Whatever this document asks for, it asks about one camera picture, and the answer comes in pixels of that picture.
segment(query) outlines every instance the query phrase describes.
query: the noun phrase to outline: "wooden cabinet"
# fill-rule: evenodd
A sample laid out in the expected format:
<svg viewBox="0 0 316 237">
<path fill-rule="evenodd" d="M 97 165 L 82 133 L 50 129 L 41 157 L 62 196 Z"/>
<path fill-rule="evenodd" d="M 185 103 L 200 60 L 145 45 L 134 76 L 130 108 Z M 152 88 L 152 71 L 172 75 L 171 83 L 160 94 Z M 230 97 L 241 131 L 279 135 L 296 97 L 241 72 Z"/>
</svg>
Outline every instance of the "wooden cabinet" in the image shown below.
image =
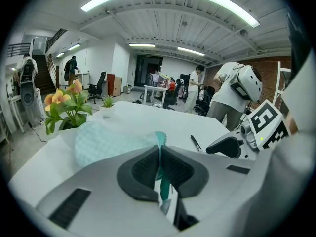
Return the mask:
<svg viewBox="0 0 316 237">
<path fill-rule="evenodd" d="M 120 96 L 122 87 L 122 78 L 116 77 L 114 74 L 107 74 L 108 94 Z"/>
</svg>

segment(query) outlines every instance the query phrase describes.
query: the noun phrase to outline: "brick wall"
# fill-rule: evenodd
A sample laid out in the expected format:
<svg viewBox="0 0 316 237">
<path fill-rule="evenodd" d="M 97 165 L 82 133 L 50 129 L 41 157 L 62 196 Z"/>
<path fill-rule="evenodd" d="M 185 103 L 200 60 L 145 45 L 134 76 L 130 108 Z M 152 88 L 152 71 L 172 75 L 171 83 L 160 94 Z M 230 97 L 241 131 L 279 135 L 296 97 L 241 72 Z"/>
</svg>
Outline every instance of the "brick wall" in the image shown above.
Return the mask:
<svg viewBox="0 0 316 237">
<path fill-rule="evenodd" d="M 251 65 L 255 67 L 261 77 L 262 77 L 262 84 L 263 89 L 260 96 L 261 103 L 268 99 L 270 102 L 273 101 L 274 93 L 276 90 L 276 83 L 277 83 L 277 62 L 281 62 L 282 68 L 290 68 L 291 66 L 291 57 L 290 56 L 280 56 L 280 57 L 268 57 L 268 58 L 258 58 L 258 59 L 251 59 L 245 61 L 239 61 L 238 63 Z M 217 71 L 222 67 L 219 65 L 218 67 L 206 69 L 206 74 L 204 78 L 204 85 L 205 86 L 212 86 L 215 88 L 215 91 L 218 90 L 218 86 L 214 83 L 213 78 L 216 75 Z M 279 89 L 281 90 L 283 87 L 283 76 L 281 76 L 280 86 Z M 276 101 L 276 106 L 279 106 L 279 100 Z M 252 103 L 252 108 L 257 108 L 259 106 L 258 103 Z"/>
</svg>

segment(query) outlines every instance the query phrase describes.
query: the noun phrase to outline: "small plant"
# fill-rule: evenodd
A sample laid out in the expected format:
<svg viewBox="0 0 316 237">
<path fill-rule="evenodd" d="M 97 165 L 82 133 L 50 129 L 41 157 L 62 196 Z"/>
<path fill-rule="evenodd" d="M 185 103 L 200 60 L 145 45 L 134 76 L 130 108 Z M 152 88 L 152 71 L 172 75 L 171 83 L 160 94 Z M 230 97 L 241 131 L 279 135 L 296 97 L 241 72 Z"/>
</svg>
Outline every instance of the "small plant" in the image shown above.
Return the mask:
<svg viewBox="0 0 316 237">
<path fill-rule="evenodd" d="M 53 133 L 55 123 L 61 120 L 66 122 L 70 128 L 76 128 L 85 123 L 86 116 L 78 112 L 92 115 L 92 107 L 85 103 L 88 95 L 88 91 L 82 90 L 82 84 L 77 79 L 66 91 L 57 89 L 55 94 L 46 96 L 45 110 L 48 116 L 45 121 L 46 134 Z M 66 113 L 68 117 L 61 118 L 62 113 Z"/>
<path fill-rule="evenodd" d="M 112 95 L 111 96 L 107 95 L 107 96 L 103 97 L 102 100 L 103 100 L 102 107 L 110 108 L 114 105 Z"/>
</svg>

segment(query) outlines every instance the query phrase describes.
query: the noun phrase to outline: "artificial flower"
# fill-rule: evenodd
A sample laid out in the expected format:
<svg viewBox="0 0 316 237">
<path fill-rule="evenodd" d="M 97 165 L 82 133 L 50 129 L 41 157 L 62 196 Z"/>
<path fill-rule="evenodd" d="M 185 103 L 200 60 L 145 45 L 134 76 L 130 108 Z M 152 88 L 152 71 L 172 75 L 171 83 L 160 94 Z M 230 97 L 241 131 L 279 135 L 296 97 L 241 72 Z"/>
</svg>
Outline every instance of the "artificial flower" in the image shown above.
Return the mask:
<svg viewBox="0 0 316 237">
<path fill-rule="evenodd" d="M 81 82 L 78 79 L 76 79 L 75 80 L 75 85 L 73 86 L 73 84 L 72 84 L 71 86 L 69 86 L 66 89 L 66 91 L 68 91 L 68 90 L 70 90 L 74 94 L 82 92 L 82 84 L 81 84 Z"/>
<path fill-rule="evenodd" d="M 46 111 L 50 110 L 51 103 L 60 104 L 62 102 L 65 102 L 66 100 L 71 99 L 70 95 L 63 95 L 63 92 L 61 90 L 57 90 L 55 94 L 49 94 L 45 97 L 45 104 L 47 106 L 45 107 Z"/>
</svg>

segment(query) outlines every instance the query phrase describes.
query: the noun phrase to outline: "light blue cloth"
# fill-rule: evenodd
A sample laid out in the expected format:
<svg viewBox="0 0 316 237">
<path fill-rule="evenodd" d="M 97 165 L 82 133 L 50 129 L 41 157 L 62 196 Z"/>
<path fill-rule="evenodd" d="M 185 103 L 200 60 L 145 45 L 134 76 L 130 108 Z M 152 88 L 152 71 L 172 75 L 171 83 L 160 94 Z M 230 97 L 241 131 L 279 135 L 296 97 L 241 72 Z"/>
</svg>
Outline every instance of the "light blue cloth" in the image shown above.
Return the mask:
<svg viewBox="0 0 316 237">
<path fill-rule="evenodd" d="M 166 143 L 166 134 L 153 132 L 145 136 L 115 132 L 99 122 L 86 122 L 77 131 L 75 159 L 85 167 L 96 161 L 118 156 L 133 150 Z"/>
</svg>

